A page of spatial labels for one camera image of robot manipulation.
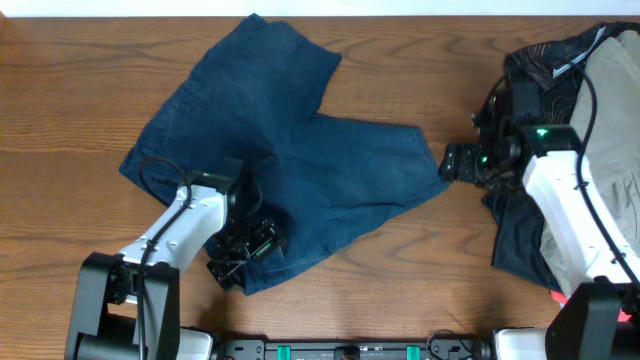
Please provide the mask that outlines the dark blue denim shorts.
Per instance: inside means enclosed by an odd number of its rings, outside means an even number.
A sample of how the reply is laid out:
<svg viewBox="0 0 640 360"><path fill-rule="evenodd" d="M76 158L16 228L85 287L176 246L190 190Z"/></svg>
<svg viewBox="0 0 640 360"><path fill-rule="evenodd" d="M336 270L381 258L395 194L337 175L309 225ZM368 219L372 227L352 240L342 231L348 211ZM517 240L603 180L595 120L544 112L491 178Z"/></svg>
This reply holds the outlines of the dark blue denim shorts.
<svg viewBox="0 0 640 360"><path fill-rule="evenodd" d="M288 243L234 280L277 286L446 189L422 131L324 115L340 56L284 22L251 15L210 48L145 125L120 165L172 201L181 172L242 160L261 211Z"/></svg>

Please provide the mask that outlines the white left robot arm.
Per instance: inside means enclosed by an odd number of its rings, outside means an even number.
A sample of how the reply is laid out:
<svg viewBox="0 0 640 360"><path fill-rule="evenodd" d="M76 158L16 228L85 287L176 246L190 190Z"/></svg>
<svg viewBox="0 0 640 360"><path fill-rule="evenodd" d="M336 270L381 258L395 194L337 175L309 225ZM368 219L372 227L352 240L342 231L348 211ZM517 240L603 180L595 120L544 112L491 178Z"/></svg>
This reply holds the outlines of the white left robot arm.
<svg viewBox="0 0 640 360"><path fill-rule="evenodd" d="M114 255L82 263L64 356L67 359L221 359L224 348L180 320L180 278L207 241L207 267L221 285L287 243L264 214L257 184L240 171L194 172L171 205Z"/></svg>

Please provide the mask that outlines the black patterned garment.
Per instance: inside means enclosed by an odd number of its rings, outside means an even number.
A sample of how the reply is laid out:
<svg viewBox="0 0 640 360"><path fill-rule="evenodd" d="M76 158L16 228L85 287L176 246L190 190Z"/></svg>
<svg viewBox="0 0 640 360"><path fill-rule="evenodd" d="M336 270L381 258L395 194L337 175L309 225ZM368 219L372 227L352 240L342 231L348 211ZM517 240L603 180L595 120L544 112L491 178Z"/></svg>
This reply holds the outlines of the black patterned garment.
<svg viewBox="0 0 640 360"><path fill-rule="evenodd" d="M566 70L553 72L573 60L582 63L609 39L620 43L637 61L639 25L600 23L564 40L521 48L505 58L505 93L492 91L489 100L497 114L495 128L505 131L513 120L540 120L567 125L576 107L583 76ZM543 215L527 194L513 189L489 191L482 198L498 225L491 265L533 284L559 292L566 282L562 258Z"/></svg>

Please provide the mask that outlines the beige khaki garment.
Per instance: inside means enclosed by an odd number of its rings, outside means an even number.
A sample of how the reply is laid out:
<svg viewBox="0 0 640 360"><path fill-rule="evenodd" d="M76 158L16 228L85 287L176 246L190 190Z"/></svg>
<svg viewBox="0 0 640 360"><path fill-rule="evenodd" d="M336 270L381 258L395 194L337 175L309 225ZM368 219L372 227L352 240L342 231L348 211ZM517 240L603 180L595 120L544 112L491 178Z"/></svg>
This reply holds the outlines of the beige khaki garment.
<svg viewBox="0 0 640 360"><path fill-rule="evenodd" d="M613 248L639 273L639 50L632 62L609 39L588 57L586 75L569 126L585 154L534 156L523 179L562 258L565 296L597 277L629 282Z"/></svg>

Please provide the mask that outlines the red white item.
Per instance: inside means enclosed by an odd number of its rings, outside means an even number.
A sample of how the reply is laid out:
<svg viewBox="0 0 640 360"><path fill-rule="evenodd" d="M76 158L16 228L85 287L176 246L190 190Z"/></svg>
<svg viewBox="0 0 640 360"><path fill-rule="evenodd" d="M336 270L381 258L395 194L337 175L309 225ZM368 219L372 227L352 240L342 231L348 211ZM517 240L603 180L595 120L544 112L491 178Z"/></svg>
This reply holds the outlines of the red white item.
<svg viewBox="0 0 640 360"><path fill-rule="evenodd" d="M561 308L564 308L567 304L571 303L574 308L578 308L578 306L581 305L586 312L600 311L600 312L604 312L605 315L611 315L613 310L617 309L618 310L617 321L619 323L628 322L632 319L631 315L622 311L620 307L617 306L616 304L614 304L613 306L605 303L598 304L595 298L589 298L589 299L587 298L578 299L577 297L569 298L565 296L563 293L553 291L553 290L550 290L549 294L551 295L552 300L558 303Z"/></svg>

